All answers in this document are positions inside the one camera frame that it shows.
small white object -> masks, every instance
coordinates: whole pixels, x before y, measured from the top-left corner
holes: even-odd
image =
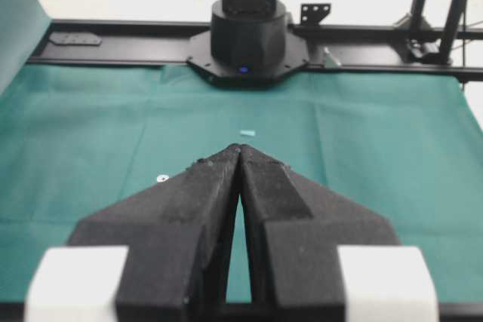
[[[257,133],[254,130],[241,130],[240,135],[242,136],[249,136],[249,137],[255,137]]]
[[[116,322],[115,295],[128,247],[45,252],[25,303],[25,322]]]
[[[417,247],[339,246],[346,322],[438,322],[438,298]]]
[[[158,175],[158,177],[156,177],[157,182],[165,182],[165,181],[168,181],[168,179],[169,179],[168,175]]]

black mounting plate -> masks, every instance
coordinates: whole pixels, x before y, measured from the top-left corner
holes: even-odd
[[[211,31],[191,37],[189,42],[188,64],[206,72],[210,80],[228,80],[237,78],[240,81],[274,82],[309,64],[310,55],[306,40],[287,33],[285,58],[267,69],[252,70],[245,67],[233,68],[220,62],[211,55]]]
[[[394,26],[290,24],[289,32],[308,44],[310,72],[397,72],[449,75],[461,83],[483,81],[483,68],[422,64],[409,57],[408,31]],[[190,39],[210,30],[210,23],[53,20],[27,63],[71,66],[183,65],[192,53]],[[441,38],[443,29],[421,29],[411,35],[423,43]],[[101,38],[98,46],[57,45],[53,32],[89,32]],[[483,29],[460,27],[457,39],[483,41]],[[338,60],[326,64],[325,49]]]
[[[52,32],[48,40],[55,45],[99,46],[103,39],[91,32]]]
[[[331,3],[306,3],[300,6],[300,25],[317,26],[331,13]]]

black metal rail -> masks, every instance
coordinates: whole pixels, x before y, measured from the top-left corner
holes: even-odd
[[[394,26],[301,26],[291,31],[309,43],[311,72],[397,72],[450,75],[462,83],[483,81],[483,68],[424,65],[409,58],[408,31]],[[157,23],[55,20],[28,63],[75,66],[164,66],[184,64],[189,39],[210,29],[209,23]],[[52,33],[86,32],[102,39],[98,45],[64,45],[49,41]],[[431,42],[442,28],[411,33]],[[483,40],[483,29],[459,29],[457,39]],[[327,56],[337,60],[330,67]]]
[[[0,303],[2,322],[23,322],[24,304]],[[483,303],[440,303],[440,322],[481,322]],[[199,318],[200,322],[275,322],[270,308],[250,303],[227,303]]]

metal bracket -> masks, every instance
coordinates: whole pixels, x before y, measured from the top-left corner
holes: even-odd
[[[406,15],[403,16],[403,18],[401,18],[398,22],[396,22],[394,24],[394,28],[410,31],[412,19],[413,19],[413,15],[406,14]],[[421,17],[420,18],[420,24],[419,24],[417,31],[432,30],[432,29],[433,28],[432,28],[431,24],[429,24],[429,22],[426,20],[426,18]]]
[[[451,59],[443,61],[436,43],[420,42],[416,39],[408,40],[408,50],[410,59],[422,64],[442,64],[449,66]]]
[[[317,26],[331,13],[331,3],[311,3],[300,6],[300,24],[303,26]]]
[[[90,32],[52,32],[49,41],[55,45],[95,45],[98,46],[103,39]]]
[[[342,66],[340,60],[335,57],[328,47],[324,47],[324,68],[326,69],[337,69]]]

green backdrop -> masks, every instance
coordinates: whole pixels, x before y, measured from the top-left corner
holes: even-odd
[[[49,22],[37,0],[0,0],[0,94],[17,75],[0,96],[0,301],[23,300],[79,218],[230,143],[389,217],[442,302],[483,301],[483,135],[455,79],[300,73],[221,90],[184,66],[21,68]],[[228,296],[250,299],[240,210]]]

